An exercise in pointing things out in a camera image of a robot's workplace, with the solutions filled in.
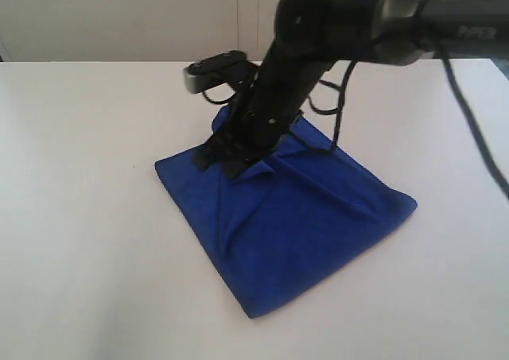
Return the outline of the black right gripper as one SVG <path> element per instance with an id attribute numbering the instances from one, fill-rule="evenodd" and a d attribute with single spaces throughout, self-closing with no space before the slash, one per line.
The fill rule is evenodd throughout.
<path id="1" fill-rule="evenodd" d="M 330 63 L 324 59 L 269 50 L 256 79 L 241 93 L 227 121 L 196 147 L 192 163 L 198 170 L 207 170 L 223 162 L 222 173 L 227 179 L 241 176 L 255 161 L 271 154 L 328 69 Z"/>

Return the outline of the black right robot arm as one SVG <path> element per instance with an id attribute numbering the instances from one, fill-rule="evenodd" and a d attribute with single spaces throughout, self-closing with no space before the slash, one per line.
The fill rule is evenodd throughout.
<path id="1" fill-rule="evenodd" d="M 223 83 L 234 91 L 193 163 L 235 178 L 275 151 L 336 62 L 406 66 L 426 52 L 506 56 L 508 0 L 279 0 L 261 64 L 231 51 L 185 69 L 193 94 Z"/>

